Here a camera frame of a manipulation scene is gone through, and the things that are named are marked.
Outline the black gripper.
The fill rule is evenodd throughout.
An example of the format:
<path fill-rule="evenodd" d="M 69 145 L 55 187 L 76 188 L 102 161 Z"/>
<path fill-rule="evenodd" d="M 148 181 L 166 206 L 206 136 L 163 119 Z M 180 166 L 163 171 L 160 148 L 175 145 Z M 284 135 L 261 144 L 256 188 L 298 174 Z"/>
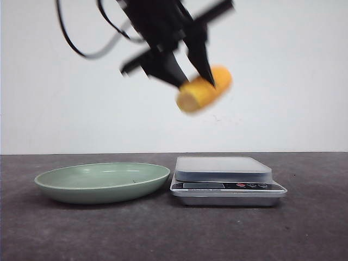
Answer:
<path fill-rule="evenodd" d="M 204 80 L 215 86 L 206 50 L 207 25 L 232 10 L 233 1 L 217 1 L 196 17 L 190 15 L 181 1 L 121 1 L 120 7 L 149 45 L 147 51 L 126 62 L 121 73 L 141 67 L 148 76 L 179 88 L 188 79 L 173 51 L 184 41 L 191 64 Z"/>

